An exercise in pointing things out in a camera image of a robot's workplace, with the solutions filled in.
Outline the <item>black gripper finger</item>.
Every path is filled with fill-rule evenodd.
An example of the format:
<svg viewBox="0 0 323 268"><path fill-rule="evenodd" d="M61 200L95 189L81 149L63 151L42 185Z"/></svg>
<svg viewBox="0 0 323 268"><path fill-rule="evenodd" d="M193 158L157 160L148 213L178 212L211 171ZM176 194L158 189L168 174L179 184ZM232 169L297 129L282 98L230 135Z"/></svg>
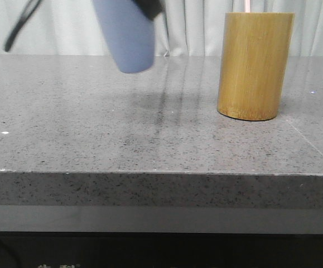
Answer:
<svg viewBox="0 0 323 268"><path fill-rule="evenodd" d="M133 0L133 2L149 20L154 20L164 11L160 0Z"/></svg>

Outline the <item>black thin gripper finger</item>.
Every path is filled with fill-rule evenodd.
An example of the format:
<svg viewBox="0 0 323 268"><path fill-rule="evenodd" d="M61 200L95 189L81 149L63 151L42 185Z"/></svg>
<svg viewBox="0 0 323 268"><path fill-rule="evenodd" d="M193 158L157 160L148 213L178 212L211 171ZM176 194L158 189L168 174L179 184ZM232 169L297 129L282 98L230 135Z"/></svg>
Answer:
<svg viewBox="0 0 323 268"><path fill-rule="evenodd" d="M4 42L4 52L10 52L18 34L23 29L25 24L30 20L30 18L34 15L34 13L37 11L41 3L42 0L29 0L26 2L16 23L13 25Z"/></svg>

